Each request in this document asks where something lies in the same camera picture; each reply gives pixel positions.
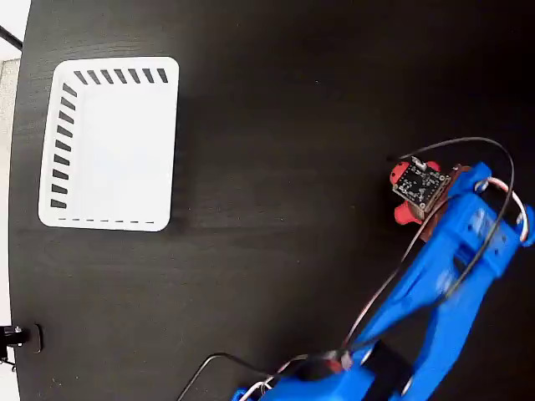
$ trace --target circuit board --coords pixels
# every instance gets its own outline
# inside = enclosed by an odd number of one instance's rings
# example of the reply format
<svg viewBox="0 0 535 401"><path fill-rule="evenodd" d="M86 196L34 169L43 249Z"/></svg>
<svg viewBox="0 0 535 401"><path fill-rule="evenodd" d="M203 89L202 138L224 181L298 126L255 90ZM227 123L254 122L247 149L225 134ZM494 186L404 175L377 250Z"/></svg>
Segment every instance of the circuit board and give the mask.
<svg viewBox="0 0 535 401"><path fill-rule="evenodd" d="M450 176L412 160L392 190L422 211L428 211L450 182Z"/></svg>

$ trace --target floor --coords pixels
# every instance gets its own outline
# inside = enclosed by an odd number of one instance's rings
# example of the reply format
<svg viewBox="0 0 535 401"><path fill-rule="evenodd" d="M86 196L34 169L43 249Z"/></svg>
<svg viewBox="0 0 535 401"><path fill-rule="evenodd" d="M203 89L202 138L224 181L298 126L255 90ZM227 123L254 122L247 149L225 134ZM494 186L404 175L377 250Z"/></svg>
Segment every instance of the floor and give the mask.
<svg viewBox="0 0 535 401"><path fill-rule="evenodd" d="M8 280L8 188L9 157L13 109L17 91L19 60L0 61L0 325L11 324ZM18 401L16 373L4 364L0 365L0 398Z"/></svg>

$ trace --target black table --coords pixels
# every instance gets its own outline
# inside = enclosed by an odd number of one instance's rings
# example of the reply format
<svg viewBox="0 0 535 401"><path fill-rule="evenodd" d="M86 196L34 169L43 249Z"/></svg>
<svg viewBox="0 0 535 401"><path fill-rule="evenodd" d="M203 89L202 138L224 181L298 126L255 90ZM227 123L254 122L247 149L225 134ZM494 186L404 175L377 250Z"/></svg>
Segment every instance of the black table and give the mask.
<svg viewBox="0 0 535 401"><path fill-rule="evenodd" d="M172 400L210 352L275 368L339 344L414 227L393 222L388 154L502 141L532 182L533 7L504 2L40 0L20 69L9 203L22 401ZM159 233L38 218L48 95L63 60L170 55L181 66L171 223ZM499 153L456 147L447 164ZM532 251L515 258L433 399L528 399ZM189 399L254 377L214 365Z"/></svg>

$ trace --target blue robotic arm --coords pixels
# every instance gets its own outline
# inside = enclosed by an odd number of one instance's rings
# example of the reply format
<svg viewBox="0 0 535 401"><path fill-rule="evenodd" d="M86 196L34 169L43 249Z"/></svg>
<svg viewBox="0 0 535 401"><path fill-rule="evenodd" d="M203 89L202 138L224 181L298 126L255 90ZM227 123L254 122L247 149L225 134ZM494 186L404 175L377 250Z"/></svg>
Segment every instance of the blue robotic arm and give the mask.
<svg viewBox="0 0 535 401"><path fill-rule="evenodd" d="M497 218L496 212L474 192L476 184L491 175L490 169L479 163L461 173L450 187L447 210L430 240L354 342L350 368L318 381L283 378L261 401L428 399L459 357L492 281L507 269L519 246L530 246L534 241L532 233L520 241L522 221L514 227L501 221L481 259L451 296L445 297ZM526 206L526 212L528 219L535 221L532 208ZM377 390L380 374L367 364L379 352L378 343L361 348L358 344L377 338L396 322L428 306L433 307L433 316L420 355L402 386L391 383L385 395L384 389ZM244 390L239 390L233 401L242 400L244 394Z"/></svg>

